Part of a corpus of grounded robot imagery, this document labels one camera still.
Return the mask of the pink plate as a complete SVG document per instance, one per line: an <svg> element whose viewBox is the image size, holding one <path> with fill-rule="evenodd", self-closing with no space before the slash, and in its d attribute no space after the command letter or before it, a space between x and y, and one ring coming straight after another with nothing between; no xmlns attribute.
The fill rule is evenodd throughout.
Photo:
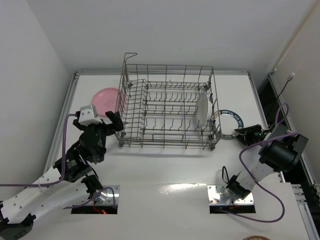
<svg viewBox="0 0 320 240"><path fill-rule="evenodd" d="M114 87L108 87L98 91L91 100L91 104L95 106L97 115L105 117L106 112L115 112L119 90Z"/></svg>

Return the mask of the white plate blue patterned rim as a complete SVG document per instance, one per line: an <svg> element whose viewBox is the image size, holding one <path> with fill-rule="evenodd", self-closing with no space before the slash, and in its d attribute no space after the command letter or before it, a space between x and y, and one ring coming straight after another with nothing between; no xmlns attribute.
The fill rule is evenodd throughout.
<svg viewBox="0 0 320 240"><path fill-rule="evenodd" d="M211 117L211 119L217 119L220 116L229 116L232 117L236 123L237 123L237 128L238 129L243 129L244 128L244 122L242 120L242 118L234 111L229 110L229 109L221 109L221 110L217 110L213 116ZM235 130L233 131L233 133L231 134L224 134L223 132L220 133L222 139L224 140L231 140L236 138L237 136L239 136L240 134L238 132L236 132Z"/></svg>

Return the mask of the plain white plate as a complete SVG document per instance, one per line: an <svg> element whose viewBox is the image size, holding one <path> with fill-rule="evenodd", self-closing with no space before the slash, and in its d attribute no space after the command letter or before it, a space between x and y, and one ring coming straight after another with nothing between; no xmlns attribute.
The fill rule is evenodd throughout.
<svg viewBox="0 0 320 240"><path fill-rule="evenodd" d="M194 112L194 125L197 129L201 129L210 118L209 110L209 99L205 93L201 93L198 96Z"/></svg>

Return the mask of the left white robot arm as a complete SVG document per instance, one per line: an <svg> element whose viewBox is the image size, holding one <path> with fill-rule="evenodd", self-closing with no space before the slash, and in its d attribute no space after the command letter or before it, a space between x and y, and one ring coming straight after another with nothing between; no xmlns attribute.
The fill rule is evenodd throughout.
<svg viewBox="0 0 320 240"><path fill-rule="evenodd" d="M108 192L111 203L117 209L115 190L103 186L91 164L104 161L106 140L124 129L118 112L107 111L110 123L93 114L81 120L84 111L73 114L73 125L82 133L79 139L66 149L67 125L64 121L62 155L37 181L23 184L20 193L0 203L0 237L18 240L27 235L37 222L54 211L82 208L88 203L103 203Z"/></svg>

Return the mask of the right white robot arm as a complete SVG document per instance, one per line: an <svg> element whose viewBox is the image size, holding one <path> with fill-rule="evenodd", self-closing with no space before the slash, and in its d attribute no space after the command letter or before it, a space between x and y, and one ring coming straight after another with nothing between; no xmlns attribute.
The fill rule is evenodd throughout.
<svg viewBox="0 0 320 240"><path fill-rule="evenodd" d="M291 171L309 141L302 134L288 131L282 123L265 130L256 124L236 129L235 132L236 139L246 148L239 154L244 169L227 182L226 189L233 200L245 199L254 186L265 177L273 173ZM255 158L250 166L246 166L242 154L257 146L260 147L259 158Z"/></svg>

